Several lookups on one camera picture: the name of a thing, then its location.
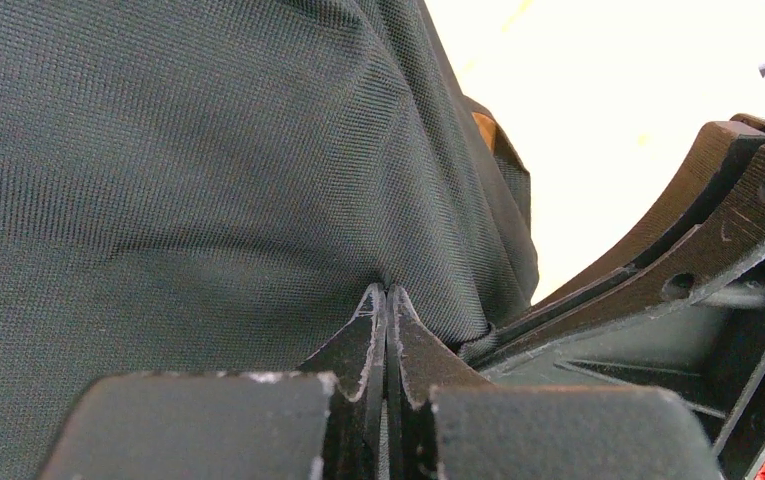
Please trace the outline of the black backpack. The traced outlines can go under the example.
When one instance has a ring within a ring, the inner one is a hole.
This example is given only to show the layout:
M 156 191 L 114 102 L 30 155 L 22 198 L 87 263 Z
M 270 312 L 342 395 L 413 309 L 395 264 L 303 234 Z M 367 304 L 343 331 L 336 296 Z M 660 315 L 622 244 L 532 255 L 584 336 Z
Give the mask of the black backpack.
M 421 1 L 0 1 L 0 479 L 92 380 L 285 370 L 367 286 L 465 359 L 538 283 Z

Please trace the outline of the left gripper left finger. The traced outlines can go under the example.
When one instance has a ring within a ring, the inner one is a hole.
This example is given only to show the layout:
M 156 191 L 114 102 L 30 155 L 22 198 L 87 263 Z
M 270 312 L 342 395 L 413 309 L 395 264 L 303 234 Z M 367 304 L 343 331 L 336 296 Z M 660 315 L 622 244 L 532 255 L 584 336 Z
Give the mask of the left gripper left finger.
M 139 373 L 94 383 L 42 479 L 373 479 L 385 371 L 386 295 L 296 369 Z

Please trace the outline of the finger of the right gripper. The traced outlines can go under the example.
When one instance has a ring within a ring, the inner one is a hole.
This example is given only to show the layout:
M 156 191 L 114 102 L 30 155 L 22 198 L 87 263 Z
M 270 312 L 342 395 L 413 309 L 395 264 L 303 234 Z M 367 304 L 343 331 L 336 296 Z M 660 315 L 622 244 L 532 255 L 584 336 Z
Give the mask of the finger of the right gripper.
M 714 443 L 732 402 L 713 373 L 730 318 L 765 307 L 765 145 L 707 217 L 652 265 L 482 363 L 509 385 L 654 386 Z
M 632 229 L 514 323 L 542 324 L 641 273 L 709 217 L 764 144 L 762 118 L 737 114 L 704 124 L 670 183 Z

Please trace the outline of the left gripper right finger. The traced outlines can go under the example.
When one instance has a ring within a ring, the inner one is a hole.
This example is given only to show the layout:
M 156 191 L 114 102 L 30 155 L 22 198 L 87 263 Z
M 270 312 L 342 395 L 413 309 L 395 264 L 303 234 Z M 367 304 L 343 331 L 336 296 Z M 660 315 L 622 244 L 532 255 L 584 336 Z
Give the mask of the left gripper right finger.
M 717 479 L 699 421 L 674 393 L 499 386 L 449 350 L 406 291 L 388 293 L 393 479 Z

